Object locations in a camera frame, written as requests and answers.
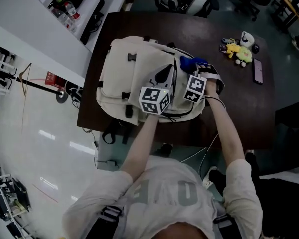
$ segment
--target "harness strap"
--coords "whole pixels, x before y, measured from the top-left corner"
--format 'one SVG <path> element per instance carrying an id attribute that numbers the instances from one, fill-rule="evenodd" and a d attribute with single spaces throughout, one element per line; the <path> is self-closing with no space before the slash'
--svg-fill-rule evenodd
<path id="1" fill-rule="evenodd" d="M 106 206 L 102 211 L 100 217 L 96 220 L 92 226 L 90 232 L 86 236 L 86 239 L 95 239 L 101 232 L 103 239 L 112 239 L 115 230 L 119 224 L 120 215 L 122 210 L 116 206 Z"/>
<path id="2" fill-rule="evenodd" d="M 122 120 L 118 120 L 118 119 L 115 119 L 113 118 L 111 120 L 111 123 L 109 124 L 109 126 L 105 129 L 104 133 L 102 134 L 102 139 L 105 143 L 107 144 L 113 144 L 115 143 L 116 141 L 116 133 L 118 131 L 118 129 L 120 127 L 124 127 L 125 128 L 125 131 L 124 131 L 124 134 L 123 134 L 123 140 L 122 140 L 122 144 L 127 144 L 128 142 L 128 139 L 129 139 L 129 136 L 132 132 L 132 129 L 133 129 L 133 126 L 132 124 L 130 123 L 127 123 L 125 121 L 122 121 Z M 105 140 L 105 138 L 110 135 L 111 136 L 111 142 L 107 142 Z"/>
<path id="3" fill-rule="evenodd" d="M 235 219 L 230 215 L 224 214 L 217 217 L 216 219 L 214 219 L 214 224 L 218 227 L 224 239 L 242 239 L 237 223 Z"/>

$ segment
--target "desk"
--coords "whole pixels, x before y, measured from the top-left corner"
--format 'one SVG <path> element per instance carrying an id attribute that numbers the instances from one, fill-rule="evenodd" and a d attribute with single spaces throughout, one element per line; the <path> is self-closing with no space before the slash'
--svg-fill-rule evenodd
<path id="1" fill-rule="evenodd" d="M 271 148 L 274 136 L 274 79 L 264 39 L 255 55 L 262 62 L 264 84 L 252 80 L 252 65 L 235 65 L 218 51 L 222 38 L 240 38 L 241 31 L 214 25 L 207 19 L 176 13 L 119 12 L 107 16 L 87 71 L 77 125 L 104 132 L 111 121 L 96 101 L 96 88 L 111 42 L 127 36 L 150 36 L 160 44 L 174 42 L 177 48 L 205 58 L 221 75 L 225 88 L 220 95 L 245 149 Z M 141 126 L 132 133 L 136 135 Z M 216 134 L 210 107 L 195 119 L 158 125 L 155 140 L 187 146 L 208 146 Z M 217 139 L 213 147 L 220 147 Z"/>
<path id="2" fill-rule="evenodd" d="M 299 14 L 296 12 L 295 8 L 291 4 L 291 0 L 280 0 L 283 5 L 280 6 L 274 14 L 272 14 L 273 19 L 278 23 L 279 27 L 283 32 L 287 32 L 288 27 L 290 27 L 297 19 L 299 19 Z M 278 14 L 282 12 L 285 7 L 288 7 L 291 11 L 290 15 L 284 20 L 281 21 L 278 19 Z"/>

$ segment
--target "blue glove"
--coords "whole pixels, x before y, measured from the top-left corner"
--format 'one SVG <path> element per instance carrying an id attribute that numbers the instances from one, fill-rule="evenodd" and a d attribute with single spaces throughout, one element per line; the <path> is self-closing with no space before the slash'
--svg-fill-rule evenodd
<path id="1" fill-rule="evenodd" d="M 180 68 L 187 74 L 192 74 L 194 71 L 197 70 L 196 63 L 205 63 L 208 64 L 208 62 L 203 58 L 187 58 L 184 56 L 181 56 L 180 58 Z"/>

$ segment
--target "hand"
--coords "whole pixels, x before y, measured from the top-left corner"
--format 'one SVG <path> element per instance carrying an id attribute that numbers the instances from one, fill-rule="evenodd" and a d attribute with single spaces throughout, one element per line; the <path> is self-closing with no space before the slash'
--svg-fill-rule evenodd
<path id="1" fill-rule="evenodd" d="M 205 91 L 208 95 L 212 96 L 216 93 L 216 89 L 217 89 L 217 80 L 215 79 L 208 79 L 207 83 L 206 83 L 206 88 Z"/>

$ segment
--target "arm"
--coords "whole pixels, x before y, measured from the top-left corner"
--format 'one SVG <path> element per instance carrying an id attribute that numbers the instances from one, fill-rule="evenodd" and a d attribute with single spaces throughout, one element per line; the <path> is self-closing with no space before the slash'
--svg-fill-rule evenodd
<path id="1" fill-rule="evenodd" d="M 216 82 L 207 81 L 207 94 L 219 99 L 216 93 Z M 222 103 L 213 98 L 207 98 L 214 113 L 216 126 L 227 167 L 237 159 L 245 159 L 244 150 L 238 133 Z"/>
<path id="2" fill-rule="evenodd" d="M 136 181 L 141 173 L 144 172 L 154 140 L 157 123 L 158 116 L 150 114 L 147 117 L 121 166 L 121 171 L 127 172 L 132 177 L 133 181 Z"/>
<path id="3" fill-rule="evenodd" d="M 208 81 L 207 94 L 219 98 L 216 83 Z M 218 100 L 207 98 L 215 116 L 226 161 L 226 188 L 223 195 L 226 212 L 235 218 L 242 238 L 257 239 L 261 233 L 263 212 L 251 178 L 251 166 L 245 160 L 238 133 L 225 108 Z"/>

